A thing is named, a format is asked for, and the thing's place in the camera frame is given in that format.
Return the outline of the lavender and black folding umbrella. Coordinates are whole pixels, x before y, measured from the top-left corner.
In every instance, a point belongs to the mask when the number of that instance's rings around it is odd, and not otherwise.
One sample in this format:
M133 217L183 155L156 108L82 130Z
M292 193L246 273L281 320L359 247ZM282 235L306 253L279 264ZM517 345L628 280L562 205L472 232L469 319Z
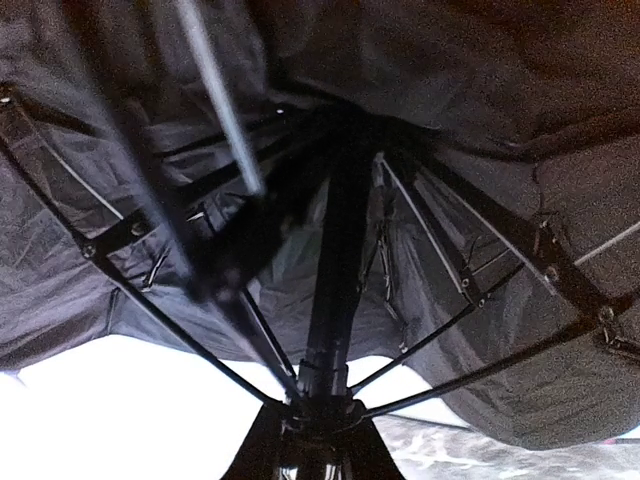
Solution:
M109 335L275 376L230 479L636 427L638 3L3 2L1 368Z

